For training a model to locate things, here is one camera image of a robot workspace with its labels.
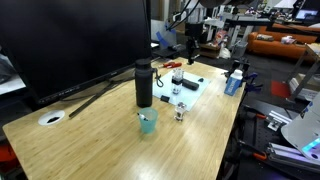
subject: bin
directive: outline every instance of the bin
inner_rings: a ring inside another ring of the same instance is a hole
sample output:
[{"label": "bin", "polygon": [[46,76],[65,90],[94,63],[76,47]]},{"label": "bin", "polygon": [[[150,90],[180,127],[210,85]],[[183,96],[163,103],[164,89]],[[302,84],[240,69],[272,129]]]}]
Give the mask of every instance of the bin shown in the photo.
[{"label": "bin", "polygon": [[248,42],[244,42],[244,41],[237,42],[233,47],[231,58],[240,59],[246,52],[247,45],[248,45]]}]

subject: light blue cup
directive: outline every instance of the light blue cup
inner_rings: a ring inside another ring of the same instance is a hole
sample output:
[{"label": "light blue cup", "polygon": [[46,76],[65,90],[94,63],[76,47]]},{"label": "light blue cup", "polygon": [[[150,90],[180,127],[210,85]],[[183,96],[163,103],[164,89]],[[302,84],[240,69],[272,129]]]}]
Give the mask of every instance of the light blue cup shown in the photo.
[{"label": "light blue cup", "polygon": [[156,127],[156,123],[158,120],[158,111],[153,108],[147,107],[140,109],[139,114],[142,114],[146,117],[146,119],[141,119],[141,117],[138,116],[140,120],[141,131],[145,134],[152,133]]}]

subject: black water bottle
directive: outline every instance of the black water bottle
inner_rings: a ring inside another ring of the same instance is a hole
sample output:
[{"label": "black water bottle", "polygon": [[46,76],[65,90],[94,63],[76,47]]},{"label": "black water bottle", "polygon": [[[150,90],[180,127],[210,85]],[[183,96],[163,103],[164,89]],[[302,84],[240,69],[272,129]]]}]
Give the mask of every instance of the black water bottle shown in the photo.
[{"label": "black water bottle", "polygon": [[139,107],[150,107],[152,105],[152,74],[153,69],[150,60],[136,60],[136,101]]}]

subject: carpet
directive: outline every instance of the carpet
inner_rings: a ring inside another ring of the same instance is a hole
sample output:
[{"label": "carpet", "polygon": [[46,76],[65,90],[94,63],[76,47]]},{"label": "carpet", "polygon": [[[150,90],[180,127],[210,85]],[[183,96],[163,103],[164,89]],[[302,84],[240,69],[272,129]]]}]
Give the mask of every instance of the carpet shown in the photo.
[{"label": "carpet", "polygon": [[271,94],[282,98],[288,98],[291,95],[288,84],[278,81],[271,81]]}]

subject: monitor screen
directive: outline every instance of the monitor screen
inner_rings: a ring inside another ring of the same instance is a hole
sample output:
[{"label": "monitor screen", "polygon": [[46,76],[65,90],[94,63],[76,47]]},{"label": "monitor screen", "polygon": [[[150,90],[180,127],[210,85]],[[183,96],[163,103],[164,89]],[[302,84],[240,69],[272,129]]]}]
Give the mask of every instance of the monitor screen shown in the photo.
[{"label": "monitor screen", "polygon": [[296,16],[296,20],[304,20],[308,15],[316,16],[317,14],[317,10],[300,9]]},{"label": "monitor screen", "polygon": [[151,56],[144,0],[0,0],[0,45],[38,103]]}]

